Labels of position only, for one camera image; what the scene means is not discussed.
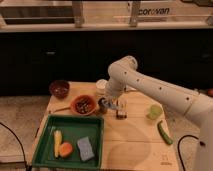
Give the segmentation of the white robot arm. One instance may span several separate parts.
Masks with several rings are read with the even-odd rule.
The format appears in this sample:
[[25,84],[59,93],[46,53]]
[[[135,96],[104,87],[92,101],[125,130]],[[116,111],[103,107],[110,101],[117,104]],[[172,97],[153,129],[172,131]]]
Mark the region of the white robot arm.
[[118,99],[126,86],[167,105],[200,128],[193,171],[213,171],[213,98],[137,72],[133,56],[123,57],[108,67],[105,93],[108,101]]

